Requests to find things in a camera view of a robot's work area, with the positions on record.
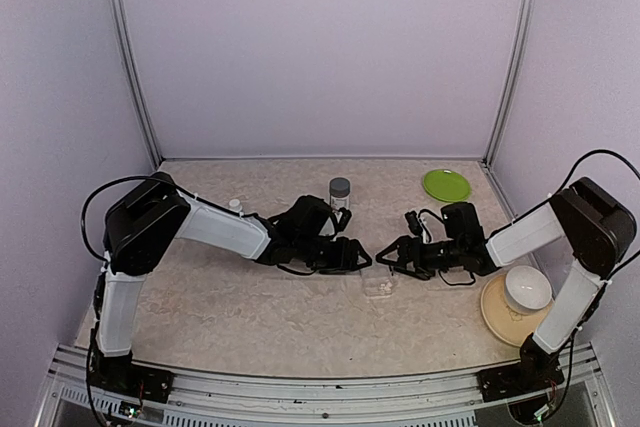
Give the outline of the clear plastic pill organizer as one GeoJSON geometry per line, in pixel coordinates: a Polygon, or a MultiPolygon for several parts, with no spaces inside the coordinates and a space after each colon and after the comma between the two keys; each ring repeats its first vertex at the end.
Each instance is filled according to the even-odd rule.
{"type": "Polygon", "coordinates": [[[386,267],[382,269],[369,267],[360,271],[360,279],[366,300],[384,300],[397,290],[398,277],[386,267]]]}

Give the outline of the orange grey-capped pill bottle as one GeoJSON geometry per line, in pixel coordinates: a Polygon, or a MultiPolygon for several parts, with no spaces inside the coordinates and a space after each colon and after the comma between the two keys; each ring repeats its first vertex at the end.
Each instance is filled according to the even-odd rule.
{"type": "Polygon", "coordinates": [[[333,210],[350,208],[351,183],[344,177],[335,177],[329,182],[329,204],[333,210]]]}

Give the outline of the small white-capped pill bottle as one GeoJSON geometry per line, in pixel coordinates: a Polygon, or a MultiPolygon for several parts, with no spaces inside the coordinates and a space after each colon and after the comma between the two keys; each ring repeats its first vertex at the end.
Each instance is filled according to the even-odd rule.
{"type": "Polygon", "coordinates": [[[234,212],[240,212],[242,210],[242,204],[238,199],[231,199],[229,201],[229,208],[234,212]]]}

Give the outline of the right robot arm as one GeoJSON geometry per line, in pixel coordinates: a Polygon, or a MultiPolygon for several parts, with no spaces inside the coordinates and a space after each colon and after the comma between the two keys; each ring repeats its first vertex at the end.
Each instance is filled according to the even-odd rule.
{"type": "Polygon", "coordinates": [[[484,232],[469,202],[443,207],[440,217],[446,240],[424,242],[418,214],[411,211],[406,220],[413,233],[397,238],[376,255],[376,261],[424,280],[454,267],[487,276],[560,240],[571,247],[573,261],[564,285],[550,312],[526,340],[534,352],[511,370],[512,383],[523,391],[535,389],[549,376],[546,356],[558,353],[586,321],[638,234],[632,212],[588,177],[491,234],[484,232]]]}

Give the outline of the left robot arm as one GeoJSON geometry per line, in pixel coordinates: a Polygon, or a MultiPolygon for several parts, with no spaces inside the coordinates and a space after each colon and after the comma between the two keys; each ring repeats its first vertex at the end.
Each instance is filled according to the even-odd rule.
{"type": "Polygon", "coordinates": [[[264,218],[210,202],[176,184],[165,172],[130,177],[134,188],[104,217],[103,264],[95,306],[95,344],[104,356],[99,371],[121,392],[140,381],[132,350],[135,315],[143,283],[176,239],[235,253],[261,265],[287,271],[305,265],[305,275],[342,275],[372,265],[356,239],[343,236],[351,220],[346,208],[299,197],[283,213],[264,218]]]}

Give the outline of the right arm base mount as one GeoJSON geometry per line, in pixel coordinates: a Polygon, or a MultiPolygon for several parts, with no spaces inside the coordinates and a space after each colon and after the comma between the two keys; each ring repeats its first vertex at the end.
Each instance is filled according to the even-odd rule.
{"type": "Polygon", "coordinates": [[[558,357],[558,353],[549,355],[538,347],[524,348],[518,362],[479,371],[483,401],[503,400],[562,384],[565,377],[558,357]]]}

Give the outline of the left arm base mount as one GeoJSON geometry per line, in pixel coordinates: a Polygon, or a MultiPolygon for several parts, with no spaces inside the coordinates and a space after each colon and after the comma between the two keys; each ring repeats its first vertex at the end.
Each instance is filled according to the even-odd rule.
{"type": "Polygon", "coordinates": [[[101,352],[94,352],[89,360],[88,379],[92,387],[104,391],[166,404],[174,374],[134,363],[131,352],[118,357],[105,357],[101,352]]]}

